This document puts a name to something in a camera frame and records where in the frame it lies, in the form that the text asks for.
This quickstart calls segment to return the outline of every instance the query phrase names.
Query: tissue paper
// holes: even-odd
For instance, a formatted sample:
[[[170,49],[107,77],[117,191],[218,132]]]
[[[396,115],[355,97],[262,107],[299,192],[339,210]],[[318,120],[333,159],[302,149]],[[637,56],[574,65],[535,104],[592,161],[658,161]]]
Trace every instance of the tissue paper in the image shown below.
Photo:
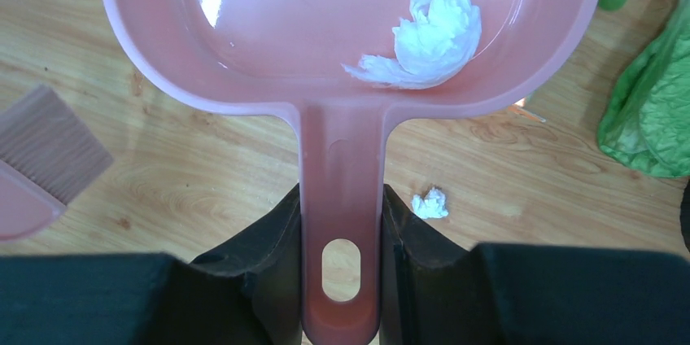
[[[431,188],[425,198],[415,194],[411,204],[412,212],[422,219],[441,219],[448,216],[446,195],[436,188]]]
[[[362,81],[400,89],[428,89],[455,76],[474,56],[482,34],[479,7],[470,0],[410,0],[413,20],[393,28],[395,57],[364,55],[343,65]]]

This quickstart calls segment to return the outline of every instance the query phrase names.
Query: wood grain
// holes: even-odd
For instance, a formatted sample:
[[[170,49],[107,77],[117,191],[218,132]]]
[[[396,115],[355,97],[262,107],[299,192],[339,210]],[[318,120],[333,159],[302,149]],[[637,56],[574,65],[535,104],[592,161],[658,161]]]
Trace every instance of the wood grain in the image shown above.
[[[629,0],[597,12],[528,105],[546,124],[501,112],[401,125],[388,142],[386,181],[405,199],[440,186],[451,215],[430,223],[466,248],[492,240],[688,257],[678,219],[686,181],[626,169],[594,140],[615,78],[674,4]],[[297,182],[287,125],[209,115],[160,93],[124,55],[101,0],[0,0],[0,40],[0,107],[46,83],[116,158],[59,222],[0,254],[170,251],[190,259],[264,215]],[[326,274],[343,289],[354,279]]]

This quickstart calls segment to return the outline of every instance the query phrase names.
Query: brush bristles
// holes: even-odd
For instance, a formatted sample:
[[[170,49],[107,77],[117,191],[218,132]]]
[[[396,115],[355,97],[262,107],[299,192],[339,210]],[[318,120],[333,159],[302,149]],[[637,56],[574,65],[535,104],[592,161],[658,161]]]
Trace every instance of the brush bristles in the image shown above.
[[[86,124],[47,86],[0,115],[0,159],[65,205],[112,164]]]

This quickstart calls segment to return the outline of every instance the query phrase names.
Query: green plastic bag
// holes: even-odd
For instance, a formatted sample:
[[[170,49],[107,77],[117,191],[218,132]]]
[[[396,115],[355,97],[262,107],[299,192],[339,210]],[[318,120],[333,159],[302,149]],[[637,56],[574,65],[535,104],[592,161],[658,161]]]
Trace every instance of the green plastic bag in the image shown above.
[[[690,175],[690,0],[618,78],[597,141],[642,173]]]

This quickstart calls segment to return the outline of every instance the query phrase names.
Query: pink plastic object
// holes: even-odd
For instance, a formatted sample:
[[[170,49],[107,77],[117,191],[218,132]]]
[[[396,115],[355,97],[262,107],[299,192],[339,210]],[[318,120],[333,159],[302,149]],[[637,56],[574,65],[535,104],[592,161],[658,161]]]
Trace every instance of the pink plastic object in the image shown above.
[[[0,242],[14,242],[48,227],[67,207],[0,160]]]
[[[597,0],[473,0],[477,56],[429,90],[384,90],[341,63],[393,56],[409,0],[103,0],[115,34],[164,92],[204,111],[274,115],[299,139],[303,324],[318,344],[363,344],[378,327],[378,240],[386,138],[404,120],[460,119],[507,107],[543,84],[584,35]],[[359,294],[321,288],[321,252],[361,253]]]

